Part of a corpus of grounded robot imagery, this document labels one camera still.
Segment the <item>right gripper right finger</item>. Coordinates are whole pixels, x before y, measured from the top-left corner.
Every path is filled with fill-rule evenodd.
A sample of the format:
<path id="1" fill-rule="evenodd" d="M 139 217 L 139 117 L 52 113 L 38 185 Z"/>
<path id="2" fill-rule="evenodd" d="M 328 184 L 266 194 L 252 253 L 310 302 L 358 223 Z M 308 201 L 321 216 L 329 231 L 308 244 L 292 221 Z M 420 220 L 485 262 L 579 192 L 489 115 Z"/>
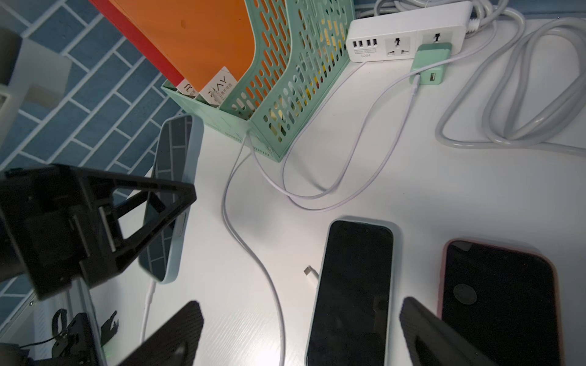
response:
<path id="1" fill-rule="evenodd" d="M 494 364 L 413 297 L 403 300 L 399 320 L 414 365 Z"/>

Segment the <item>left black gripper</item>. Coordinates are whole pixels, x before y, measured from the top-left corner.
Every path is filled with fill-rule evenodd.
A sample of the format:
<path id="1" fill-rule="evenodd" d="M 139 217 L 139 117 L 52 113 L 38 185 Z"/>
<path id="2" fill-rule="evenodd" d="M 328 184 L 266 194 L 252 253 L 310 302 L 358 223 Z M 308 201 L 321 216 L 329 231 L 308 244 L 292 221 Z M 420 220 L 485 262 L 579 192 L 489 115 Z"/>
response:
<path id="1" fill-rule="evenodd" d="M 115 191 L 137 194 L 114 203 Z M 160 284 L 179 274 L 192 183 L 71 166 L 1 173 L 1 279 L 26 275 L 46 300 L 80 278 L 94 288 L 133 262 Z M 125 238 L 119 219 L 144 208 L 143 223 Z M 101 256 L 100 213 L 106 250 Z"/>

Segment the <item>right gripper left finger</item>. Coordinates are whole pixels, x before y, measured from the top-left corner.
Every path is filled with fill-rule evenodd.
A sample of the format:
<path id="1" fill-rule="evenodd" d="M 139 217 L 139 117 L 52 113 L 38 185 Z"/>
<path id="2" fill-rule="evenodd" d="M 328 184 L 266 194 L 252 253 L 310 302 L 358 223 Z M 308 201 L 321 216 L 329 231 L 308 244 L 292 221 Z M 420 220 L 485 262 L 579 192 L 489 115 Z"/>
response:
<path id="1" fill-rule="evenodd" d="M 194 363 L 204 326 L 200 304 L 188 302 L 121 365 L 187 365 Z"/>

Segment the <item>black phone pink case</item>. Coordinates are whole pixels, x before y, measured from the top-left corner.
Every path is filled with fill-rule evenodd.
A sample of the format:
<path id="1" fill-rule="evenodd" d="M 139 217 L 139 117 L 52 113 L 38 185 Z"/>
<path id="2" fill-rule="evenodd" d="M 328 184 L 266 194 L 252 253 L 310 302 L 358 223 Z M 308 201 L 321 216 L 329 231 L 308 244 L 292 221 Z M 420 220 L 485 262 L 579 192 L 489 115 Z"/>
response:
<path id="1" fill-rule="evenodd" d="M 437 315 L 498 365 L 564 365 L 555 266 L 523 247 L 453 239 Z"/>

